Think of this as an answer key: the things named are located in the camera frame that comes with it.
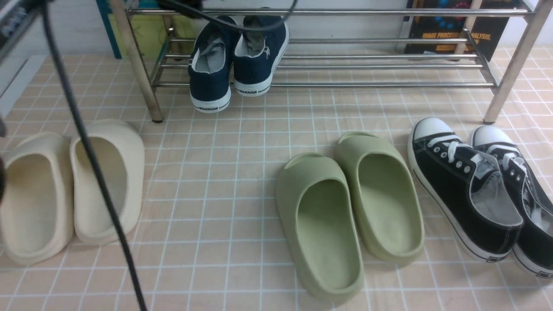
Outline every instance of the canvas sneaker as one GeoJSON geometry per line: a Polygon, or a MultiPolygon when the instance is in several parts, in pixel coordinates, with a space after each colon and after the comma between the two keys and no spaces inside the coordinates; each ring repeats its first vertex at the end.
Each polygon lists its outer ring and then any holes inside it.
{"type": "MultiPolygon", "coordinates": [[[[264,27],[282,20],[279,16],[254,15],[244,26],[264,27]]],[[[243,33],[234,49],[234,87],[242,96],[260,96],[269,90],[273,74],[286,51],[290,31],[286,23],[270,32],[243,33]]]]}
{"type": "MultiPolygon", "coordinates": [[[[235,24],[228,16],[218,18],[235,24]]],[[[231,100],[229,75],[232,51],[238,36],[238,32],[220,28],[211,22],[196,38],[188,64],[190,98],[196,110],[213,113],[228,107],[231,100]]]]}
{"type": "Polygon", "coordinates": [[[473,258],[504,259],[523,218],[511,202],[494,157],[461,142],[437,118],[419,121],[408,141],[409,164],[473,258]]]}
{"type": "Polygon", "coordinates": [[[478,127],[471,144],[497,159],[507,192],[524,218],[513,248],[515,257],[533,275],[553,277],[553,204],[534,172],[517,145],[499,128],[478,127]]]}

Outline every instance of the sneaker logo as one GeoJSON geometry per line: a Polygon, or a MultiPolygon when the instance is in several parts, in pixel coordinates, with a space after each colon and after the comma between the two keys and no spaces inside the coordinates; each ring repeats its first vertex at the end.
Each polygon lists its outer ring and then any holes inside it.
{"type": "Polygon", "coordinates": [[[219,108],[217,107],[214,107],[214,108],[203,108],[203,107],[198,107],[196,106],[196,108],[200,109],[200,110],[205,110],[205,111],[215,111],[215,110],[218,110],[219,108]]]}
{"type": "Polygon", "coordinates": [[[271,50],[269,50],[269,47],[268,46],[265,46],[265,48],[263,49],[263,51],[267,54],[267,59],[269,59],[269,55],[271,55],[271,50]]]}
{"type": "Polygon", "coordinates": [[[499,262],[501,261],[503,258],[499,258],[499,257],[490,257],[486,260],[486,262],[499,262]]]}
{"type": "Polygon", "coordinates": [[[539,277],[539,278],[551,278],[551,277],[553,277],[553,274],[540,271],[536,274],[536,276],[539,277]]]}
{"type": "Polygon", "coordinates": [[[240,91],[240,93],[244,93],[244,94],[257,94],[257,93],[259,93],[259,91],[240,91]]]}

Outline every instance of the cream slide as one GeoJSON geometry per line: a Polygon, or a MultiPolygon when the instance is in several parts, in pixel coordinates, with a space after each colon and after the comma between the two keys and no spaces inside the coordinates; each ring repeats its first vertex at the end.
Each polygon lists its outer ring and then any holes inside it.
{"type": "Polygon", "coordinates": [[[61,251],[73,236],[69,140],[31,136],[6,154],[6,193],[0,208],[4,251],[32,265],[61,251]]]}
{"type": "MultiPolygon", "coordinates": [[[[87,126],[103,176],[127,234],[138,222],[142,206],[144,143],[120,120],[100,120],[87,126]]],[[[75,231],[82,242],[100,245],[117,240],[100,187],[80,137],[71,141],[75,180],[75,231]]]]}

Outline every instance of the green slide sandal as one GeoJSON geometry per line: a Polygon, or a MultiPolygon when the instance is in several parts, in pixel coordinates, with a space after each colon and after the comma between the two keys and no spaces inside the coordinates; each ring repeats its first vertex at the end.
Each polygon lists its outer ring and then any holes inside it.
{"type": "Polygon", "coordinates": [[[338,141],[361,238],[376,258],[408,263],[424,244],[422,213],[405,161],[389,142],[364,132],[338,141]]]}
{"type": "Polygon", "coordinates": [[[340,166],[318,153],[292,158],[276,181],[276,206],[307,291],[338,304],[355,296],[363,261],[340,166]]]}

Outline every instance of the white toe cap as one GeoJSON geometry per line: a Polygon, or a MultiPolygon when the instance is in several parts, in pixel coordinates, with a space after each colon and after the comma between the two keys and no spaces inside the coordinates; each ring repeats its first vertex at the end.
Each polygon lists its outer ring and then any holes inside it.
{"type": "Polygon", "coordinates": [[[413,139],[450,132],[453,132],[453,130],[444,121],[438,118],[426,118],[417,123],[413,139]]]}
{"type": "Polygon", "coordinates": [[[499,142],[514,144],[507,134],[495,126],[484,125],[474,130],[472,138],[472,145],[474,147],[499,142]]]}

